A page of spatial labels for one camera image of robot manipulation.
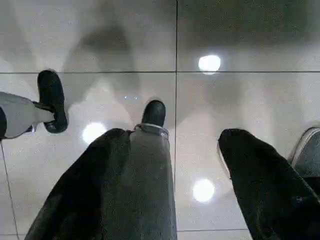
white floor tile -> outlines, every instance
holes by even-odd
[[[218,161],[217,139],[223,129],[246,129],[288,158],[301,134],[319,124],[319,77],[318,73],[178,74],[178,230],[246,228],[232,184]],[[194,186],[203,179],[214,185],[214,194],[201,203],[195,199]],[[198,192],[204,195],[200,200],[210,197],[207,190]]]
[[[175,0],[3,0],[0,16],[0,72],[175,69]]]
[[[317,0],[180,0],[178,70],[217,55],[220,71],[318,71],[319,9]]]
[[[248,230],[178,232],[178,240],[252,240]]]
[[[18,240],[18,237],[16,235],[0,235],[0,240]]]
[[[14,214],[10,201],[5,161],[0,144],[0,235],[15,233],[16,228],[14,222]]]
[[[30,224],[61,174],[88,143],[84,130],[92,123],[133,129],[152,98],[166,104],[172,165],[175,156],[175,74],[61,74],[68,103],[69,128],[52,135],[39,126],[35,133],[3,141],[18,232]],[[36,75],[1,75],[2,90],[37,100]]]

foot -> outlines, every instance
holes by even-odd
[[[303,178],[320,177],[320,127],[310,128],[302,135],[291,164]]]
[[[164,126],[166,118],[166,106],[159,100],[152,100],[144,109],[142,123]]]
[[[52,107],[54,121],[45,122],[46,130],[52,134],[65,131],[68,121],[65,112],[65,95],[59,76],[51,70],[44,70],[37,78],[39,102]]]

tile grout line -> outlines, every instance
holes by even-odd
[[[57,71],[58,74],[72,75],[72,74],[174,74],[174,73],[182,73],[182,74],[204,74],[204,73],[212,73],[210,71],[183,71],[177,70],[177,60],[176,60],[176,70],[171,71]],[[234,74],[318,74],[320,70],[308,71],[215,71],[214,73],[234,73]],[[39,72],[0,72],[0,75],[37,75]]]
[[[177,172],[177,101],[178,101],[178,0],[175,0],[175,103],[174,103],[174,193],[176,193]]]
[[[11,201],[11,209],[12,209],[13,221],[14,221],[14,227],[15,227],[15,233],[16,233],[15,235],[16,235],[17,239],[19,239],[18,227],[17,227],[17,221],[16,221],[16,214],[15,214],[15,208],[14,208],[14,201],[13,201],[12,195],[11,195],[9,175],[8,175],[7,164],[6,164],[6,159],[5,159],[5,151],[4,151],[4,147],[3,147],[1,141],[0,141],[0,145],[1,145],[1,152],[2,152],[2,156],[3,156],[3,163],[4,163],[4,169],[5,169],[5,175],[6,175],[6,182],[8,184],[9,196],[10,196],[10,201]]]
[[[188,232],[231,232],[231,231],[249,231],[248,228],[239,229],[199,229],[199,230],[177,230],[178,233],[188,233]]]

sneaker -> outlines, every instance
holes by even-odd
[[[162,101],[152,100],[147,104],[142,116],[143,124],[164,126],[166,118],[166,106]]]
[[[37,78],[40,104],[52,107],[54,121],[44,122],[49,133],[58,134],[64,132],[68,127],[65,112],[65,95],[59,76],[51,70],[44,70]]]
[[[302,135],[291,165],[303,178],[320,177],[320,127],[312,127]]]

leg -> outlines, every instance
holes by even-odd
[[[0,138],[18,137],[38,123],[55,119],[52,112],[37,108],[29,99],[6,92],[0,92],[0,109]]]
[[[39,102],[0,92],[0,139],[15,138],[39,123],[50,133],[61,133],[68,122],[64,109],[64,91],[58,75],[42,71],[37,79]]]
[[[112,129],[92,142],[54,186],[25,240],[176,240],[164,120],[163,103],[152,101],[134,132]]]
[[[272,146],[240,129],[218,146],[254,240],[319,239],[318,196]]]

